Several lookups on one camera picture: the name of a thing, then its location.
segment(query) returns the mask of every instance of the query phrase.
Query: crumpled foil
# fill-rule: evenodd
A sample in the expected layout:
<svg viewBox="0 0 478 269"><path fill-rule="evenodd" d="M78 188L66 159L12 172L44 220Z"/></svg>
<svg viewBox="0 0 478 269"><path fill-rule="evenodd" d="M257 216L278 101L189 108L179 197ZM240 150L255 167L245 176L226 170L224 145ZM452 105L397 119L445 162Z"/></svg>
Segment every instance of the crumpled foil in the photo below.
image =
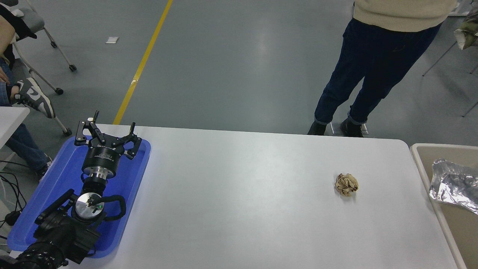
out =
<svg viewBox="0 0 478 269"><path fill-rule="evenodd" d="M429 195L438 202L463 206L478 214L478 169L438 159L432 165Z"/></svg>
<svg viewBox="0 0 478 269"><path fill-rule="evenodd" d="M359 189L359 183L357 179L350 174L340 174L335 180L335 188L338 193L344 196L351 196L352 192Z"/></svg>

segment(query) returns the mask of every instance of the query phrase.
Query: white table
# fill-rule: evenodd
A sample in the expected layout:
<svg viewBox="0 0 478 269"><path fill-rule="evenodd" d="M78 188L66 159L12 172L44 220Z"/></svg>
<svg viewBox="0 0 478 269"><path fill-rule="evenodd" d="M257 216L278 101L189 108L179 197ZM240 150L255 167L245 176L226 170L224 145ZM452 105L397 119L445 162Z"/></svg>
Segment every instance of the white table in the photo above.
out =
<svg viewBox="0 0 478 269"><path fill-rule="evenodd" d="M7 142L29 112L30 109L26 107L0 107L0 147Z"/></svg>
<svg viewBox="0 0 478 269"><path fill-rule="evenodd" d="M109 256L71 268L456 268L402 141L136 133L152 152L122 241ZM354 197L335 191L339 173L358 179Z"/></svg>

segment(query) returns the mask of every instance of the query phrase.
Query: chair caster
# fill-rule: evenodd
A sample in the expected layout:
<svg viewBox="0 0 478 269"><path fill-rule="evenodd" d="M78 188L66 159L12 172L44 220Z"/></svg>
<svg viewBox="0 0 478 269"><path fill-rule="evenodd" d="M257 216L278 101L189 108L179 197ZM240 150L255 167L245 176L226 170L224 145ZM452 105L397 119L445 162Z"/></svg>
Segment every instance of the chair caster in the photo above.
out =
<svg viewBox="0 0 478 269"><path fill-rule="evenodd" d="M70 136L71 134L72 134L72 132L71 132L70 128L67 128L66 131L63 131L63 135L66 136L66 137Z"/></svg>

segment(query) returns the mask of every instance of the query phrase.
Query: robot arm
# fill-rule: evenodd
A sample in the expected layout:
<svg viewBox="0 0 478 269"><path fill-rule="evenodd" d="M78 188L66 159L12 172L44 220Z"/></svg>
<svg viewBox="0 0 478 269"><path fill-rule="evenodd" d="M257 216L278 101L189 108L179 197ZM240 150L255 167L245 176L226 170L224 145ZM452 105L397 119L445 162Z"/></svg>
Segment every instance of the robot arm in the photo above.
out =
<svg viewBox="0 0 478 269"><path fill-rule="evenodd" d="M88 152L82 170L88 177L84 180L81 193L75 194L69 189L48 206L35 220L38 225L33 234L36 242L21 253L18 258L0 257L0 269L55 269L66 266L68 260L80 264L101 236L96 228L103 221L115 221L126 214L126 203L121 195L103 196L108 179L115 177L120 157L125 155L133 159L140 147L141 138L130 133L124 137L115 137L101 133L93 118L80 121L75 137L76 146L88 146ZM91 139L83 135L89 130ZM133 143L125 150L124 146ZM118 201L121 212L116 216L107 216L105 204Z"/></svg>

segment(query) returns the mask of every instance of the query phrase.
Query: silver metal disc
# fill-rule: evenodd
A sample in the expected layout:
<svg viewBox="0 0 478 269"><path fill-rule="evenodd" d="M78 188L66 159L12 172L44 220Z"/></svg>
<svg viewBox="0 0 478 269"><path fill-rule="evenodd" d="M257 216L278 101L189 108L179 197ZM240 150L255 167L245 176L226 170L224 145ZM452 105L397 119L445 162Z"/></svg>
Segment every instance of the silver metal disc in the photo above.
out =
<svg viewBox="0 0 478 269"><path fill-rule="evenodd" d="M88 192L78 197L78 200L75 203L75 211L78 216L83 219L91 219L96 217L103 211L103 208L105 207L105 203L103 202L93 206L89 205L92 200L91 198L95 197L101 196L94 192Z"/></svg>

